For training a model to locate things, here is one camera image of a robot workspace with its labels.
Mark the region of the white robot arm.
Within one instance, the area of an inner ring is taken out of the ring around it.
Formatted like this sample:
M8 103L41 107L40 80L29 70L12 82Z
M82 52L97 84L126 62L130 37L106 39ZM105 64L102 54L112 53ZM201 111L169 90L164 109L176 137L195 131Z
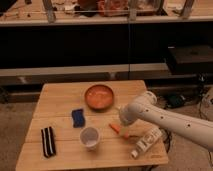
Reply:
M157 97L145 91L119 109L124 126L141 119L178 134L213 152L213 122L156 107Z

